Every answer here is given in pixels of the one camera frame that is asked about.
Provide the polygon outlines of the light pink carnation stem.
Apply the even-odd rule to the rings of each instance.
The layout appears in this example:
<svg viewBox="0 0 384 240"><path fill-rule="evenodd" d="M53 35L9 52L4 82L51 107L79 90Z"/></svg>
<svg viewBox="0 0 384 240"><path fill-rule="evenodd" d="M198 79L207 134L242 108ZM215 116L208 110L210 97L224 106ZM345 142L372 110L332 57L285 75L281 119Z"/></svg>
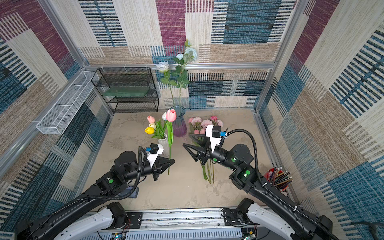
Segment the light pink carnation stem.
<svg viewBox="0 0 384 240"><path fill-rule="evenodd" d="M201 122L201 127L205 130L207 126L213 126L213 122L211 120L203 120Z"/></svg>

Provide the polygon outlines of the pink carnation twin stem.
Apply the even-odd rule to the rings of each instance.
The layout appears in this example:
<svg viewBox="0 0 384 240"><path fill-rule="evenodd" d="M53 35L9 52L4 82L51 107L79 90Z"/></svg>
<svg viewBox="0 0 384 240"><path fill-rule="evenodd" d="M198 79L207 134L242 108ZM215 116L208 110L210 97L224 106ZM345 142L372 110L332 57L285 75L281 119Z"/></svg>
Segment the pink carnation twin stem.
<svg viewBox="0 0 384 240"><path fill-rule="evenodd" d="M223 127L223 126L224 126L224 123L223 123L221 120L217 120L216 123L217 123L217 125L220 126L220 127Z"/></svg>

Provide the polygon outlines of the hot pink rose stem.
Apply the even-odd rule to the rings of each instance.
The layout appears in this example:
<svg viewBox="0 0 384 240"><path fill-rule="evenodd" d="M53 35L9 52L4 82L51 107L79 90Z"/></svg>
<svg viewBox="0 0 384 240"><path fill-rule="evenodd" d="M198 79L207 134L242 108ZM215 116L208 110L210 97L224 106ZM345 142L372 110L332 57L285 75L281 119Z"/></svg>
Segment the hot pink rose stem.
<svg viewBox="0 0 384 240"><path fill-rule="evenodd" d="M210 119L212 122L216 122L218 120L218 117L217 116L211 116Z"/></svg>

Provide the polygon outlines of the pink peony cluster stem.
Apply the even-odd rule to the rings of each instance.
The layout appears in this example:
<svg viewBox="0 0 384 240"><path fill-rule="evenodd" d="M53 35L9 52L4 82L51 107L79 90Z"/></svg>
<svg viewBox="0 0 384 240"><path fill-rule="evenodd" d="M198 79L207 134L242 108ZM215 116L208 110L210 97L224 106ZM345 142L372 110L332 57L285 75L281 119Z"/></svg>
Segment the pink peony cluster stem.
<svg viewBox="0 0 384 240"><path fill-rule="evenodd" d="M188 123L189 123L189 127L190 127L190 130L191 130L191 133L193 134L200 134L201 130L202 130L202 119L199 118L199 117L195 117L195 118L190 118L188 120Z"/></svg>

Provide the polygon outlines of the single pink tulip stem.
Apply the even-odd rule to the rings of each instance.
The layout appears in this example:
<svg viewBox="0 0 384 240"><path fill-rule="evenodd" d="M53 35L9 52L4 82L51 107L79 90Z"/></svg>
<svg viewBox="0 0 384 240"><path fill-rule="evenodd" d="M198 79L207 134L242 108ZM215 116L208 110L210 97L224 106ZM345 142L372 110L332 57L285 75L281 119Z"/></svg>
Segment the single pink tulip stem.
<svg viewBox="0 0 384 240"><path fill-rule="evenodd" d="M203 178L205 181L208 181L209 184L212 184L212 177L209 164L201 165L203 170Z"/></svg>

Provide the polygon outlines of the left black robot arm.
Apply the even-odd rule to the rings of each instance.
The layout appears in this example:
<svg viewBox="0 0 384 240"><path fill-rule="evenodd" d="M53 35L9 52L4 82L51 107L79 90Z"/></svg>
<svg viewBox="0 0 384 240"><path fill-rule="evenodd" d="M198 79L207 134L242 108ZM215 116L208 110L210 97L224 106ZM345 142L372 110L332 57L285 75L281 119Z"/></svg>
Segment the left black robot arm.
<svg viewBox="0 0 384 240"><path fill-rule="evenodd" d="M156 181L159 175L174 163L174 159L159 156L151 165L145 150L141 147L138 153L125 151L115 159L111 169L80 196L39 220L20 221L15 228L15 238L17 240L52 240L55 237L62 237L65 228L90 210L108 201L111 201L111 204L104 209L112 218L108 228L125 228L128 224L128 216L119 201L134 193L141 177L151 175Z"/></svg>

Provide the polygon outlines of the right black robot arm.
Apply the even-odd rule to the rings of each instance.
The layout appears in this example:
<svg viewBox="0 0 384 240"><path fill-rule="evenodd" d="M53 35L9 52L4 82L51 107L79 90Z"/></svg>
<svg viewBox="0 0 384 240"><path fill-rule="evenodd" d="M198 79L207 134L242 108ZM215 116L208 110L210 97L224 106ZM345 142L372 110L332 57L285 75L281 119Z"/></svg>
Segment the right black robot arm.
<svg viewBox="0 0 384 240"><path fill-rule="evenodd" d="M223 148L227 137L244 133L252 141L253 149L237 144L231 150ZM243 129L229 131L218 139L191 134L196 145L183 144L184 149L196 161L205 165L207 161L232 170L231 182L239 190L259 199L268 206L265 210L255 202L244 199L238 206L239 219L266 227L285 240L335 240L333 222L326 216L316 216L297 205L274 187L259 171L256 141Z"/></svg>

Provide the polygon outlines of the white ribbed ceramic vase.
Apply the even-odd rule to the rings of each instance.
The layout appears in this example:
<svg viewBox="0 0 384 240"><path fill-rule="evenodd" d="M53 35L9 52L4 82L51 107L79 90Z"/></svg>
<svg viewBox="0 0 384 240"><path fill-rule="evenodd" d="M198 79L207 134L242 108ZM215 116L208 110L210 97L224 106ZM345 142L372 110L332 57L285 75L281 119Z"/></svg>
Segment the white ribbed ceramic vase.
<svg viewBox="0 0 384 240"><path fill-rule="evenodd" d="M165 158L168 158L170 156L170 147L168 143L168 136L165 134L165 137L163 139L159 139L158 143L163 146L163 153L162 156Z"/></svg>

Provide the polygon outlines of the purple blue glass vase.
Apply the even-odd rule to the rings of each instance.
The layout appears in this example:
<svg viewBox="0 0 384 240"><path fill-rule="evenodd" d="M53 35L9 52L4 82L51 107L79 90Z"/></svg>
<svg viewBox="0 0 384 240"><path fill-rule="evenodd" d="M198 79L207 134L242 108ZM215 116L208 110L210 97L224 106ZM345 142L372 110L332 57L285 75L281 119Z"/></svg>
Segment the purple blue glass vase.
<svg viewBox="0 0 384 240"><path fill-rule="evenodd" d="M173 106L172 109L175 110L177 114L176 120L172 123L174 136L178 138L184 137L187 134L187 125L184 119L186 109L182 106Z"/></svg>

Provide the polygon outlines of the tulip bunch pink yellow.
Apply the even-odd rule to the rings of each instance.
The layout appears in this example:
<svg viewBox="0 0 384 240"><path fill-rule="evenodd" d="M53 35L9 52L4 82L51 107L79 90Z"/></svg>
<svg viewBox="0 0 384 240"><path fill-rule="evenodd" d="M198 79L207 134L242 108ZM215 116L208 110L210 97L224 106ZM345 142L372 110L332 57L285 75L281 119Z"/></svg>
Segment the tulip bunch pink yellow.
<svg viewBox="0 0 384 240"><path fill-rule="evenodd" d="M149 122L145 128L145 133L151 135L153 139L163 140L166 138L166 113L162 115L160 120L156 120L153 116L147 116Z"/></svg>

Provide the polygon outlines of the white rose branch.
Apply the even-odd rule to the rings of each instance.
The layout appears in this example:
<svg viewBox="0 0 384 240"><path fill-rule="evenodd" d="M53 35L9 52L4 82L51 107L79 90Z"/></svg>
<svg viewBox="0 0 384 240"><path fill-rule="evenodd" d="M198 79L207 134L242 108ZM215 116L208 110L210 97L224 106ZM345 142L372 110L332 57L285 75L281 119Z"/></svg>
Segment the white rose branch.
<svg viewBox="0 0 384 240"><path fill-rule="evenodd" d="M173 57L173 61L176 63L175 69L171 69L171 65L168 62L159 62L156 64L156 70L163 74L160 82L168 87L171 93L173 105L181 105L181 89L186 89L190 83L188 77L187 65L198 60L198 52L188 39L184 43L183 53L177 54ZM175 97L173 95L173 88L179 89L179 103L176 104Z"/></svg>

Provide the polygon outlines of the green tray on shelf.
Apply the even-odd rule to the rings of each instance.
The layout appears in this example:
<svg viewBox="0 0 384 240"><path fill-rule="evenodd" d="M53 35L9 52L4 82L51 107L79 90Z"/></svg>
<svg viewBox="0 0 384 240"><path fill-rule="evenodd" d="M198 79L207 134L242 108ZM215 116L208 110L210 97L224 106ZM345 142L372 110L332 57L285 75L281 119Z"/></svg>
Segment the green tray on shelf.
<svg viewBox="0 0 384 240"><path fill-rule="evenodd" d="M107 97L143 97L150 89L147 87L138 88L110 88L102 95Z"/></svg>

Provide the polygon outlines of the red cup with pens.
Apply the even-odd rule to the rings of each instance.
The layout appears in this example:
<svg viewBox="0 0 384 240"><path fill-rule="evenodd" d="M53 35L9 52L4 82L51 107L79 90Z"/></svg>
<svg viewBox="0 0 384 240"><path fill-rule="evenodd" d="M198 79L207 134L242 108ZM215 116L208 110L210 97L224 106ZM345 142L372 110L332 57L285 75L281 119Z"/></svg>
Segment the red cup with pens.
<svg viewBox="0 0 384 240"><path fill-rule="evenodd" d="M271 168L268 170L264 177L268 182L281 192L285 191L289 184L293 181L291 173L288 171L283 171L282 168Z"/></svg>

